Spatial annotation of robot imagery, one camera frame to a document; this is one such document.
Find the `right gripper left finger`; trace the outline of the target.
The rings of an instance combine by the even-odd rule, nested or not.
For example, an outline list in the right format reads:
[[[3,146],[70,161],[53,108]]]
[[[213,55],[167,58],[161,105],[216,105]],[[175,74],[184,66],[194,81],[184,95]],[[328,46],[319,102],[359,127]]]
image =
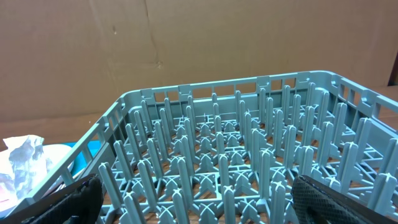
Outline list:
[[[96,223],[103,204],[102,182],[90,174],[1,220],[1,223]]]

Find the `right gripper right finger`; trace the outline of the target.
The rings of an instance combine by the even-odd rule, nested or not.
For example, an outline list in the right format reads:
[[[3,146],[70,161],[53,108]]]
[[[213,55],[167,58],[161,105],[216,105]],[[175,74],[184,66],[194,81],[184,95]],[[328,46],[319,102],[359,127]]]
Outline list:
[[[291,194],[299,224],[397,223],[307,175],[295,178]]]

